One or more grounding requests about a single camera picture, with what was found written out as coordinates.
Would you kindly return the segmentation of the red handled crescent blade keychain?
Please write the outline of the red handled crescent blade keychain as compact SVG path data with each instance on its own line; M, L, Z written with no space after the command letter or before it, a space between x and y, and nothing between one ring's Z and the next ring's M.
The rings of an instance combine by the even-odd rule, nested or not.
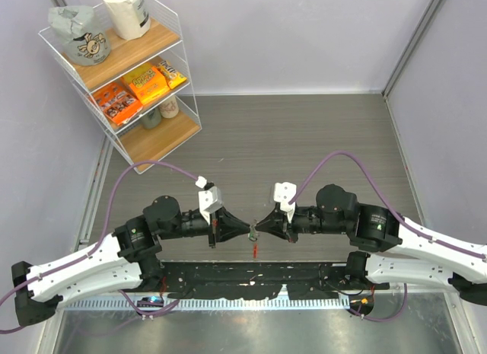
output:
M253 220L253 222L250 224L250 232L248 234L248 240L252 243L252 256L253 259L255 260L258 255L258 240L259 240L259 232L256 230L256 225L258 221Z

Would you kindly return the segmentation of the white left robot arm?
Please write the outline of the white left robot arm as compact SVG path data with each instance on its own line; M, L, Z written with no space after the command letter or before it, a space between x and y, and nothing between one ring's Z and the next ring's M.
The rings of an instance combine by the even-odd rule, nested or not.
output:
M17 288L14 308L22 327L51 318L74 301L106 292L153 292L164 279L157 258L162 240L206 236L210 247L248 234L248 223L238 219L204 193L209 210L181 212L172 196L161 196L140 216L109 233L101 244L50 263L25 261L11 268Z

